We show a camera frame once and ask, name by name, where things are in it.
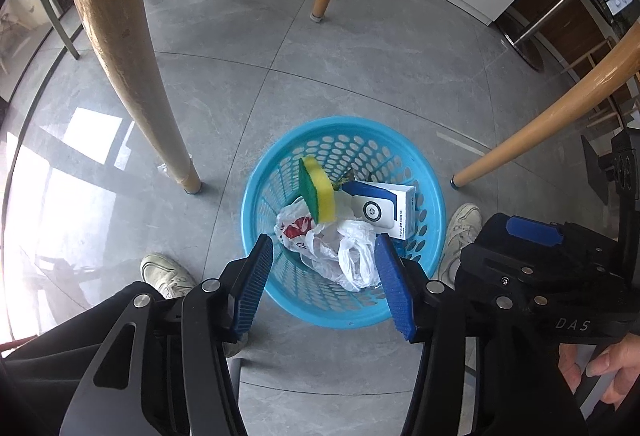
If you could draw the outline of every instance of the blue plastic basket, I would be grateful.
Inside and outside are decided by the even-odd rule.
[[[358,293],[320,277],[275,239],[280,209],[298,197],[298,158],[316,156],[331,180],[353,168],[357,179],[414,185],[417,230],[404,242],[406,257],[431,276],[436,270],[446,228],[442,192],[433,169],[401,134],[353,116],[322,118],[289,131],[267,151],[246,186],[242,200],[242,244],[248,254],[258,236],[274,237],[273,266],[264,287],[281,308],[327,328],[361,328],[390,317],[382,287]]]

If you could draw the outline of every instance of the white box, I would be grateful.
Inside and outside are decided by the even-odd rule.
[[[409,239],[415,233],[415,187],[348,181],[342,190],[351,195],[353,214],[373,225],[376,233],[396,239]]]

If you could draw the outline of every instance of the plastic bag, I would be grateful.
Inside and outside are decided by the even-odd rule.
[[[334,195],[337,221],[316,225],[301,197],[276,217],[276,236],[286,248],[299,253],[304,264],[347,291],[377,286],[375,230],[355,219],[348,194],[338,191]]]

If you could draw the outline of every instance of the marble floor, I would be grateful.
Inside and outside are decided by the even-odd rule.
[[[312,2],[145,0],[169,100],[205,183],[198,196],[158,169],[86,35],[75,40],[80,60],[63,55],[50,77],[41,66],[60,44],[47,38],[17,90],[46,83],[8,199],[4,278],[15,337],[139,279],[148,252],[177,259],[196,279],[218,276],[244,255],[239,206],[257,160],[322,116],[364,116],[412,140],[449,213],[472,200],[485,217],[500,210],[603,230],[578,126],[460,191],[448,185],[572,85],[548,52],[536,73],[497,31],[444,0],[332,0],[319,25],[308,18]],[[0,131],[9,166],[12,124]],[[244,357],[250,434],[387,435],[402,427],[420,349],[391,321],[327,330],[265,296]]]

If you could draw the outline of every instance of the sponge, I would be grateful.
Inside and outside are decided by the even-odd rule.
[[[335,221],[334,188],[324,169],[313,156],[300,158],[298,185],[300,195],[316,223]]]

